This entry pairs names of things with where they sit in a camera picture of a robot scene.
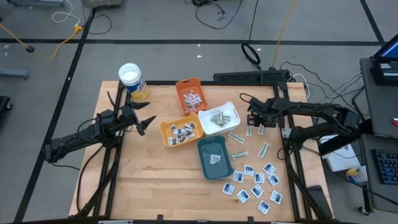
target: computer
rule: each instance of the computer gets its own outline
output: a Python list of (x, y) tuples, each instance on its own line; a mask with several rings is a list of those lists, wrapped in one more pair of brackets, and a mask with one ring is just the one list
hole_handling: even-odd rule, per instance
[(373, 57), (371, 73), (377, 85), (398, 85), (398, 35), (384, 45)]

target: yellow object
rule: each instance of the yellow object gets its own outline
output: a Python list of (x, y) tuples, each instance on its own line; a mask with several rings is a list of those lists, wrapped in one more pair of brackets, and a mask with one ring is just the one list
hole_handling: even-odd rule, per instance
[[(188, 141), (178, 143), (173, 146), (169, 146), (168, 138), (174, 136), (173, 130), (170, 128), (171, 125), (175, 124), (177, 126), (177, 128), (183, 128), (184, 124), (189, 124), (191, 122), (196, 126), (193, 129), (193, 132), (195, 133), (195, 137), (189, 139)], [(200, 125), (198, 115), (196, 113), (191, 113), (190, 115), (188, 115), (184, 118), (177, 119), (175, 121), (161, 122), (160, 133), (162, 134), (163, 144), (167, 147), (175, 148), (175, 147), (183, 146), (190, 142), (196, 141), (197, 139), (200, 139), (203, 136), (203, 127)]]
[(9, 31), (5, 26), (3, 26), (1, 23), (0, 23), (0, 27), (2, 28), (2, 29), (4, 29), (9, 35), (11, 35), (11, 37), (13, 37), (14, 39), (16, 39), (20, 44), (22, 44), (25, 48), (29, 48), (29, 46), (28, 45), (26, 45), (25, 43), (23, 43), (16, 35), (14, 35), (11, 31)]
[(82, 27), (82, 26), (75, 25), (75, 26), (73, 26), (73, 27), (75, 28), (75, 32), (74, 32), (68, 39), (66, 39), (66, 40), (64, 40), (63, 42), (61, 42), (61, 44), (58, 44), (58, 46), (57, 46), (57, 48), (55, 49), (55, 52), (54, 52), (54, 54), (52, 55), (52, 57), (50, 57), (50, 58), (48, 58), (48, 59), (54, 59), (55, 56), (57, 56), (58, 50), (59, 50), (59, 48), (61, 47), (61, 45), (64, 44), (64, 43), (66, 43), (66, 42), (68, 42), (68, 41), (69, 41), (70, 39), (72, 39), (77, 33), (79, 33), (80, 31), (83, 30), (83, 27)]
[(280, 43), (280, 40), (282, 39), (282, 35), (283, 35), (284, 31), (285, 31), (285, 26), (286, 26), (286, 24), (287, 24), (287, 21), (289, 21), (290, 15), (291, 15), (291, 13), (292, 13), (292, 11), (293, 11), (293, 8), (294, 8), (294, 5), (295, 5), (295, 4), (296, 4), (296, 0), (293, 0), (293, 1), (292, 1), (292, 5), (290, 6), (290, 9), (289, 9), (289, 13), (287, 14), (286, 20), (285, 20), (284, 25), (282, 26), (282, 30), (281, 30), (281, 32), (280, 32), (280, 34), (279, 34), (278, 43), (277, 43), (277, 45), (276, 45), (276, 51), (275, 51), (274, 62), (272, 63), (272, 66), (273, 66), (273, 67), (275, 67), (276, 58), (278, 57), (278, 50), (279, 50), (279, 43)]

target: white cable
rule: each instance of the white cable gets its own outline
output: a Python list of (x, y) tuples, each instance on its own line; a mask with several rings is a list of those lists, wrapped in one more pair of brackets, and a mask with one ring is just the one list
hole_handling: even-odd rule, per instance
[(308, 93), (307, 99), (309, 99), (311, 93), (310, 93), (310, 87), (309, 87), (309, 85), (308, 85), (306, 79), (305, 79), (304, 76), (301, 75), (301, 74), (296, 74), (296, 75), (293, 76), (293, 78), (296, 77), (296, 76), (300, 76), (300, 77), (304, 80), (304, 83), (305, 83), (305, 85), (307, 86), (307, 93)]
[[(73, 13), (73, 5), (72, 5), (72, 3), (70, 3), (70, 1), (68, 1), (68, 0), (65, 0), (65, 1), (66, 1), (67, 3), (69, 3), (69, 5), (70, 5), (70, 7), (71, 7), (70, 12), (69, 12), (69, 13), (67, 13), (67, 12), (56, 12), (56, 13), (52, 14), (52, 20), (53, 20), (54, 22), (56, 22), (56, 23), (61, 23), (61, 22), (65, 22), (70, 16), (72, 16), (72, 17), (78, 19), (78, 22), (76, 23), (76, 25), (79, 25), (79, 24), (80, 24), (80, 18), (77, 17), (77, 16), (75, 16), (75, 15), (72, 15), (72, 13)], [(66, 16), (64, 19), (60, 20), (60, 21), (56, 21), (56, 20), (54, 19), (54, 16), (57, 15), (57, 14), (64, 14), (64, 15), (67, 15), (67, 16)]]

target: small container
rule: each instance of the small container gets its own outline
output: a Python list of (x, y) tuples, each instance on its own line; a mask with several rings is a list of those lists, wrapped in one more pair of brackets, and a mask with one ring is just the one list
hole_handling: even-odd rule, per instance
[(135, 63), (124, 64), (119, 69), (119, 78), (129, 90), (133, 100), (144, 100), (149, 95), (147, 83)]
[[(176, 125), (177, 128), (182, 128), (184, 127), (184, 124), (189, 124), (189, 123), (193, 123), (196, 127), (193, 128), (193, 132), (195, 133), (195, 137), (189, 139), (188, 141), (184, 141), (182, 143), (178, 143), (175, 144), (173, 146), (169, 146), (169, 142), (167, 141), (169, 137), (173, 137), (173, 131), (170, 128), (171, 125)], [(180, 118), (177, 119), (175, 121), (170, 121), (170, 122), (161, 122), (160, 124), (160, 133), (162, 135), (162, 140), (163, 140), (163, 144), (167, 147), (170, 148), (175, 148), (175, 147), (179, 147), (179, 146), (183, 146), (186, 145), (190, 142), (196, 141), (197, 139), (200, 139), (203, 136), (203, 128), (200, 125), (200, 121), (199, 121), (199, 117), (197, 114), (195, 113), (191, 113), (190, 115), (184, 117), (184, 118)]]
[(347, 170), (346, 177), (349, 181), (356, 184), (368, 181), (368, 173), (366, 172), (366, 166), (352, 168)]
[[(208, 180), (218, 180), (230, 176), (235, 171), (225, 146), (225, 138), (223, 136), (214, 136), (201, 139), (198, 141), (198, 152), (203, 175)], [(210, 164), (211, 155), (221, 156), (216, 164)]]
[[(199, 78), (188, 78), (185, 80), (180, 80), (175, 84), (175, 88), (177, 89), (178, 98), (180, 99), (181, 108), (186, 115), (190, 114), (191, 112), (197, 113), (200, 110), (205, 110), (208, 107), (208, 103), (205, 98), (205, 94), (200, 85)], [(185, 97), (184, 95), (189, 95), (190, 90), (193, 90), (193, 94), (198, 94), (201, 98), (200, 105), (195, 107), (195, 111), (187, 111), (190, 107), (185, 104)]]
[[(231, 121), (223, 127), (220, 127), (210, 121), (213, 114), (216, 114), (219, 111), (222, 111), (224, 116), (226, 115), (231, 117)], [(199, 111), (198, 116), (200, 124), (202, 125), (207, 137), (216, 136), (226, 133), (228, 131), (232, 131), (236, 129), (241, 123), (241, 119), (239, 118), (238, 112), (236, 111), (235, 106), (232, 102), (226, 102), (223, 106), (219, 106), (210, 110)]]

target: wooden tabletop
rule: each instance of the wooden tabletop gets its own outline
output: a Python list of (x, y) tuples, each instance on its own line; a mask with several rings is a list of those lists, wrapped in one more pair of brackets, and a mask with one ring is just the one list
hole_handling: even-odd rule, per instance
[[(95, 113), (112, 108), (106, 94), (110, 92), (115, 97), (118, 82), (103, 82), (99, 93)], [(154, 220), (157, 215), (164, 215), (165, 220), (219, 220), (245, 221), (248, 216), (255, 221), (294, 221), (292, 203), (287, 181), (285, 162), (278, 160), (276, 153), (282, 147), (279, 128), (266, 128), (265, 135), (258, 135), (257, 128), (253, 129), (253, 137), (246, 136), (246, 115), (248, 104), (239, 99), (240, 93), (255, 96), (261, 101), (274, 97), (273, 87), (270, 86), (202, 86), (205, 97), (209, 102), (208, 108), (232, 102), (241, 118), (241, 124), (234, 133), (244, 137), (244, 144), (226, 138), (228, 153), (247, 151), (249, 157), (231, 160), (235, 170), (243, 171), (245, 164), (253, 166), (255, 172), (264, 172), (262, 168), (271, 162), (275, 167), (275, 174), (280, 179), (279, 184), (272, 187), (266, 180), (260, 186), (264, 189), (260, 199), (250, 191), (255, 186), (253, 177), (244, 176), (244, 182), (234, 182), (232, 177), (223, 180), (206, 180), (203, 176), (201, 162), (198, 155), (197, 142), (186, 146), (170, 149), (163, 145), (159, 131), (162, 121), (173, 121), (184, 116), (178, 102), (175, 87), (170, 85), (149, 86), (150, 94), (145, 100), (150, 105), (139, 110), (140, 119), (156, 115), (156, 119), (147, 128), (146, 135), (137, 134), (135, 127), (130, 133), (124, 134), (123, 149), (119, 163), (119, 172), (111, 212), (112, 219), (144, 219)], [(302, 83), (289, 83), (291, 101), (306, 101)], [(294, 116), (296, 126), (307, 127), (312, 125), (308, 116)], [(257, 153), (263, 142), (270, 147), (266, 156), (261, 159)], [(313, 140), (305, 144), (313, 150), (318, 150)], [(86, 148), (83, 164), (99, 148), (99, 144)], [(303, 169), (307, 187), (321, 185), (328, 200), (330, 197), (326, 185), (323, 167), (318, 155), (301, 150)], [(81, 207), (90, 199), (98, 186), (104, 150), (102, 150), (87, 165), (81, 182)], [(222, 192), (225, 182), (235, 186), (232, 195)], [(236, 194), (246, 189), (251, 198), (242, 204)], [(269, 200), (271, 192), (278, 191), (283, 195), (280, 205)], [(301, 217), (305, 217), (302, 205), (302, 196), (298, 188), (299, 208)], [(108, 191), (105, 190), (103, 203), (105, 204)], [(76, 214), (76, 193), (70, 209), (70, 214)], [(263, 215), (257, 206), (261, 200), (271, 207), (267, 215)]]

